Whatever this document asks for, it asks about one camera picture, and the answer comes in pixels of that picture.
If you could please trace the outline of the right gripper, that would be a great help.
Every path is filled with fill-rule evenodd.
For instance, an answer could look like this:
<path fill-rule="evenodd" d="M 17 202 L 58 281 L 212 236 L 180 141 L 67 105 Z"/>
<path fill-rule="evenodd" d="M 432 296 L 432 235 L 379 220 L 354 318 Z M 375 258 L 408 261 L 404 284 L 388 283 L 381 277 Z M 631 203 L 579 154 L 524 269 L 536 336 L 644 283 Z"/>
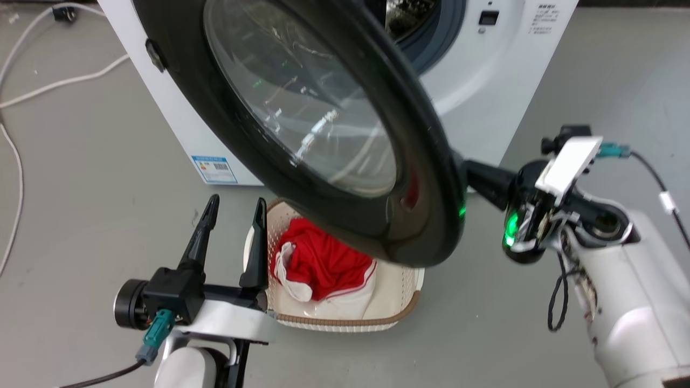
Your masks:
<path fill-rule="evenodd" d="M 468 186 L 496 209 L 506 211 L 502 249 L 520 265 L 536 263 L 547 248 L 559 248 L 570 229 L 584 248 L 619 245 L 632 233 L 628 212 L 614 201 L 591 196 L 572 186 L 563 201 L 537 189 L 546 160 L 524 165 L 516 174 L 473 160 L 463 161 Z"/>

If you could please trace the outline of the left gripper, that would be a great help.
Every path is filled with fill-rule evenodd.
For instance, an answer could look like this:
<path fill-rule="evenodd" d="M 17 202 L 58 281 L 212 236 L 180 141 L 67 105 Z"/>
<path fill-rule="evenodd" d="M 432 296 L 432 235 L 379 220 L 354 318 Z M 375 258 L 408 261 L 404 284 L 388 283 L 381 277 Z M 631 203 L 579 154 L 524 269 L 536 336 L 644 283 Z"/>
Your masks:
<path fill-rule="evenodd" d="M 204 212 L 189 240 L 178 269 L 203 271 L 210 233 L 215 228 L 220 197 L 209 197 Z M 205 285 L 205 301 L 192 324 L 175 325 L 165 339 L 166 346 L 185 346 L 192 340 L 229 344 L 248 341 L 269 344 L 277 334 L 276 314 L 268 309 L 268 206 L 263 197 L 257 199 L 251 228 L 243 251 L 244 272 L 241 289 Z M 130 279 L 114 298 L 113 314 L 120 327 L 144 329 L 153 315 L 146 311 L 142 292 L 145 280 Z"/>

